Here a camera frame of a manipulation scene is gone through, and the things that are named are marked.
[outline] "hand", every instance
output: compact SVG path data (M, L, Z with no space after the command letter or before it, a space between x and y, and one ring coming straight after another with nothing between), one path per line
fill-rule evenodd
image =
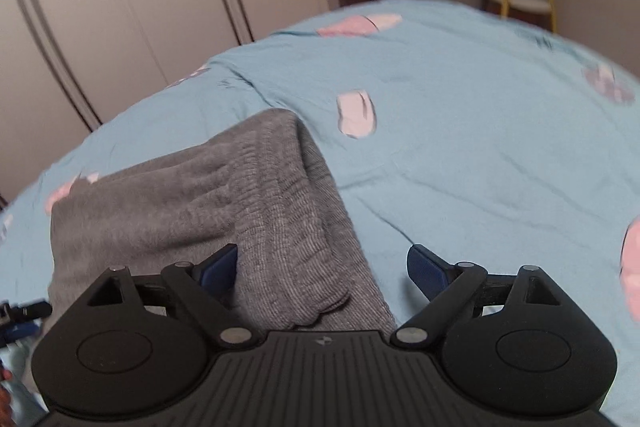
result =
M5 380L12 379L13 375L11 371L7 371L6 369L0 369L0 371L2 371L2 377ZM11 415L11 395L4 387L0 386L0 427L15 427Z

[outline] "gray fabric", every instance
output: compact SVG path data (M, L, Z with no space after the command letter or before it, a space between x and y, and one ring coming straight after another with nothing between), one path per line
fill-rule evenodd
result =
M76 182L52 211L46 330L108 266L158 273L226 243L239 246L234 307L254 327L392 331L324 158L281 109L95 184Z

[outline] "ribbed black surface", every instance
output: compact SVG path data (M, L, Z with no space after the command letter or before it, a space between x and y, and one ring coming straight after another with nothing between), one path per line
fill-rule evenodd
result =
M167 378L170 378L170 367ZM41 427L104 423L54 413ZM271 333L220 357L199 388L168 409L118 427L605 427L588 412L555 421L502 417L457 395L430 357L384 344L373 331Z

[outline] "white wardrobe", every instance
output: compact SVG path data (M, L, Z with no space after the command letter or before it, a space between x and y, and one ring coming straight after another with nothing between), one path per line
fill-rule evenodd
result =
M208 57L337 0L0 0L0 195Z

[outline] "blue blanket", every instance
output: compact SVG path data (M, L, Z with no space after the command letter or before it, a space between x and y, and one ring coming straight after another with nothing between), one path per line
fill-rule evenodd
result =
M631 75L532 26L442 1L382 0L232 49L192 77L98 129L0 216L0 229L12 216L0 236L0 300L46 296L45 206L60 185L285 107L324 154L399 323L425 304L406 275L412 243L493 273L538 264L616 348L602 410L621 426L640 424L640 323L620 284L623 238L640 214ZM353 91L375 120L360 138L340 126L356 118L338 108Z

